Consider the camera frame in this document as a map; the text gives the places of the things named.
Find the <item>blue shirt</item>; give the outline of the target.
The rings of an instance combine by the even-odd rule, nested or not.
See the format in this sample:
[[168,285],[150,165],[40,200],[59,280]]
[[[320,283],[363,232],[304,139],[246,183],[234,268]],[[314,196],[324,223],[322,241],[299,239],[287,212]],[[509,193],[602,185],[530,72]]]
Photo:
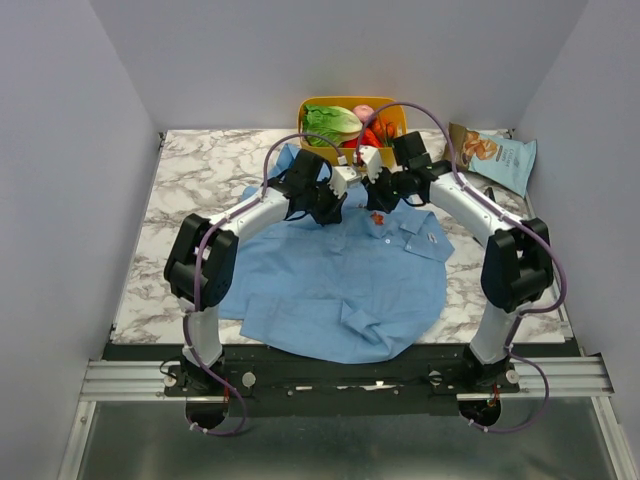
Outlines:
[[376,221],[363,186],[342,221],[279,222],[240,248],[219,307],[242,336],[306,357],[363,364],[396,357],[440,318],[454,252],[436,215],[401,204]]

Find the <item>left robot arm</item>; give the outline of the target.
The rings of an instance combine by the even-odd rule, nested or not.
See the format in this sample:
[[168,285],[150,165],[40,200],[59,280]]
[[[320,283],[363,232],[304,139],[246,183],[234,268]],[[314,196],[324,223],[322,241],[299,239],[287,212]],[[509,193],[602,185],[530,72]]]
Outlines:
[[235,394],[253,389],[256,377],[251,371],[241,375],[239,387],[232,387],[227,377],[230,359],[219,334],[219,306],[231,287],[238,250],[296,214],[309,215],[320,225],[339,222],[348,183],[357,177],[344,163],[333,167],[320,155],[301,150],[237,206],[211,218],[191,214],[183,220],[164,268],[170,291],[184,311],[182,354],[179,365],[164,373],[167,389],[201,395],[219,387]]

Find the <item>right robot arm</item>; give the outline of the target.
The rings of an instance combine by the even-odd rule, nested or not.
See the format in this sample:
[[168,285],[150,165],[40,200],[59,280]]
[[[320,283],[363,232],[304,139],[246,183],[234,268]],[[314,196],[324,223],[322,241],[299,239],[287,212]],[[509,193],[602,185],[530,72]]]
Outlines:
[[499,207],[454,171],[451,162],[432,161],[417,132],[397,138],[393,151],[397,171],[384,166],[378,149],[356,149],[368,208],[390,212],[416,195],[454,217],[484,249],[481,287],[486,306],[457,378],[467,389],[483,391],[508,371],[525,311],[553,283],[548,228],[539,219],[523,220]]

